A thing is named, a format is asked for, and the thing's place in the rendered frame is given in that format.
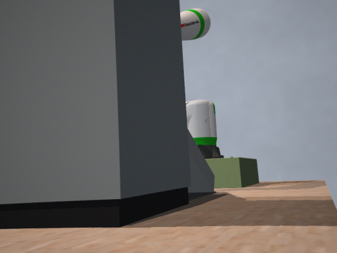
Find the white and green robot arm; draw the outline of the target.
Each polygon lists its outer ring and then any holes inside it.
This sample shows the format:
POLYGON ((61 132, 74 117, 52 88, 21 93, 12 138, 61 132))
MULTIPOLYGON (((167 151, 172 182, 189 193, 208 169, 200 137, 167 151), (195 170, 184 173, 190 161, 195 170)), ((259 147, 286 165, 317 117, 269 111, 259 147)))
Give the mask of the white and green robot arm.
MULTIPOLYGON (((211 20, 200 8, 184 11, 181 16, 182 41, 194 40, 207 34, 211 20)), ((186 102, 187 128, 205 159, 224 158, 216 146, 215 105, 208 100, 186 102), (217 149, 217 150, 216 150, 217 149)))

